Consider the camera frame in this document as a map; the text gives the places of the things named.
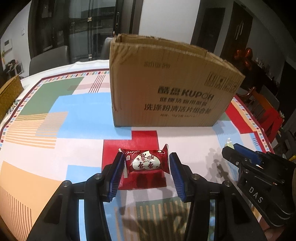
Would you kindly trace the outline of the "pale green candy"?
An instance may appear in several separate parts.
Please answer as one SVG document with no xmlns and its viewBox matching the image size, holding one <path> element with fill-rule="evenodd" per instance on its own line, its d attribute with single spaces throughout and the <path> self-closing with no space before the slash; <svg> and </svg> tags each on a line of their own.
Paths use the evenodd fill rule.
<svg viewBox="0 0 296 241">
<path fill-rule="evenodd" d="M 233 142 L 230 138 L 227 138 L 227 141 L 226 141 L 224 147 L 230 147 L 230 148 L 234 149 Z"/>
</svg>

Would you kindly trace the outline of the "red white snack packet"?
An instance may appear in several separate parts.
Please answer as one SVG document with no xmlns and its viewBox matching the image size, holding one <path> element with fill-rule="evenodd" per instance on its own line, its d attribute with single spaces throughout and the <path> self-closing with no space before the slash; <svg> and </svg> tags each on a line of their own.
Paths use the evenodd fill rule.
<svg viewBox="0 0 296 241">
<path fill-rule="evenodd" d="M 127 178 L 132 172 L 151 172 L 162 170 L 170 173 L 169 147 L 165 144 L 161 150 L 118 149 L 125 157 L 123 176 Z"/>
</svg>

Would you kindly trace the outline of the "red garment on chair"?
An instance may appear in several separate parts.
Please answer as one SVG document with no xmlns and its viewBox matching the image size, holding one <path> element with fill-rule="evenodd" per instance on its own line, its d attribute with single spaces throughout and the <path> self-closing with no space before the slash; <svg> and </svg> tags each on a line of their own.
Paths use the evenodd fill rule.
<svg viewBox="0 0 296 241">
<path fill-rule="evenodd" d="M 270 143 L 276 137 L 276 134 L 282 126 L 282 123 L 283 118 L 280 116 L 280 113 L 274 108 L 269 108 L 268 110 L 266 110 L 259 120 L 259 124 L 263 128 Z"/>
</svg>

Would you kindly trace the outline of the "red wooden chair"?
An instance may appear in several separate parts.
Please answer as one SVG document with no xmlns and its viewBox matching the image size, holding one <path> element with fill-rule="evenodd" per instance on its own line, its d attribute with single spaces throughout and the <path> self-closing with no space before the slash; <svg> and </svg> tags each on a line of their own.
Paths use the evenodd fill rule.
<svg viewBox="0 0 296 241">
<path fill-rule="evenodd" d="M 269 101 L 256 91 L 255 87 L 252 87 L 250 90 L 239 88 L 236 95 L 258 121 L 267 110 L 273 108 Z"/>
</svg>

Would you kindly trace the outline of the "colourful patterned tablecloth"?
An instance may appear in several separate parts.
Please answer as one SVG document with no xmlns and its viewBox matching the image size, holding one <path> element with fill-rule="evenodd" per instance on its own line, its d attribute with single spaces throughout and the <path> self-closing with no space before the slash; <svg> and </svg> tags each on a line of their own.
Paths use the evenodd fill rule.
<svg viewBox="0 0 296 241">
<path fill-rule="evenodd" d="M 236 181 L 222 158 L 227 140 L 270 152 L 271 144 L 238 98 L 212 127 L 125 127 L 113 124 L 109 62 L 77 62 L 22 80 L 23 92 L 1 122 L 1 218 L 26 240 L 37 217 L 65 180 L 86 181 L 119 148 L 168 146 L 207 180 Z"/>
</svg>

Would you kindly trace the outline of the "red foil balloon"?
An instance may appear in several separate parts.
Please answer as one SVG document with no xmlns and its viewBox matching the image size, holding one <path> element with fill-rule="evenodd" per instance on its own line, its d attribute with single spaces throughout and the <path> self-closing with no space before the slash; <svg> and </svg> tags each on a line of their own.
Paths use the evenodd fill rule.
<svg viewBox="0 0 296 241">
<path fill-rule="evenodd" d="M 234 54 L 234 65 L 239 70 L 252 68 L 252 57 L 253 51 L 251 48 L 246 48 L 244 50 L 238 49 Z"/>
</svg>

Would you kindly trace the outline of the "brown cardboard box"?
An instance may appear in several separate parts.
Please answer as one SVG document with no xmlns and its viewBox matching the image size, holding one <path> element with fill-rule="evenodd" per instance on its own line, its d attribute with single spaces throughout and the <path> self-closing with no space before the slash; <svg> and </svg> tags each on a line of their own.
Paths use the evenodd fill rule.
<svg viewBox="0 0 296 241">
<path fill-rule="evenodd" d="M 115 126 L 213 126 L 244 75 L 186 43 L 120 34 L 110 44 Z"/>
</svg>

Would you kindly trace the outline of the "woven wicker box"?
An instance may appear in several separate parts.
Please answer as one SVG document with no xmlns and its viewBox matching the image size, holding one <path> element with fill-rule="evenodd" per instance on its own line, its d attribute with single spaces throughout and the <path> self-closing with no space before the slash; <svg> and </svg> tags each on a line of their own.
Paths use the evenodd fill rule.
<svg viewBox="0 0 296 241">
<path fill-rule="evenodd" d="M 8 109 L 12 106 L 16 98 L 23 92 L 23 86 L 18 75 L 8 80 L 1 87 L 0 95 L 0 119 L 3 120 L 4 116 L 8 112 Z"/>
</svg>

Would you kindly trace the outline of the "white shoe rack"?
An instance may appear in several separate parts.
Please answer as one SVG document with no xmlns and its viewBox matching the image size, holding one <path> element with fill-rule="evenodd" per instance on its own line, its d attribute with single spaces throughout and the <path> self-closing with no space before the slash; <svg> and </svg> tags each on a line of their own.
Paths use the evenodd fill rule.
<svg viewBox="0 0 296 241">
<path fill-rule="evenodd" d="M 7 80 L 21 74 L 23 74 L 23 66 L 21 62 L 13 59 L 5 65 L 4 76 Z"/>
</svg>

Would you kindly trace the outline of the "grey chair left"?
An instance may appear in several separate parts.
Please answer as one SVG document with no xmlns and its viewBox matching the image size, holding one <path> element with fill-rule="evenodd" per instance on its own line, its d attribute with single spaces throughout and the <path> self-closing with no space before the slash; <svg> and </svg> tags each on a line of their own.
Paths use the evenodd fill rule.
<svg viewBox="0 0 296 241">
<path fill-rule="evenodd" d="M 68 46 L 46 51 L 30 60 L 29 75 L 70 64 Z"/>
</svg>

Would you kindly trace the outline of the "dark glass sliding door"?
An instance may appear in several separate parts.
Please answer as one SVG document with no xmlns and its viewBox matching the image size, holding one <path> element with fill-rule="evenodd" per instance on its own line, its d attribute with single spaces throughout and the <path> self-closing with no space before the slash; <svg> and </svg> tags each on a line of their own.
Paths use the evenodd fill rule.
<svg viewBox="0 0 296 241">
<path fill-rule="evenodd" d="M 61 46 L 71 63 L 101 58 L 106 38 L 138 34 L 143 1 L 32 1 L 29 51 L 34 58 Z"/>
</svg>

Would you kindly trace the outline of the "white wall intercom panel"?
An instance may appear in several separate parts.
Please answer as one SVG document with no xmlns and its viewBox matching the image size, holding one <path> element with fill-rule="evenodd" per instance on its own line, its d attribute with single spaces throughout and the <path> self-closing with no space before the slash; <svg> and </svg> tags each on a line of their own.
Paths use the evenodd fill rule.
<svg viewBox="0 0 296 241">
<path fill-rule="evenodd" d="M 13 48 L 12 46 L 12 40 L 11 39 L 8 39 L 4 42 L 4 52 L 8 52 L 10 51 L 11 49 Z"/>
</svg>

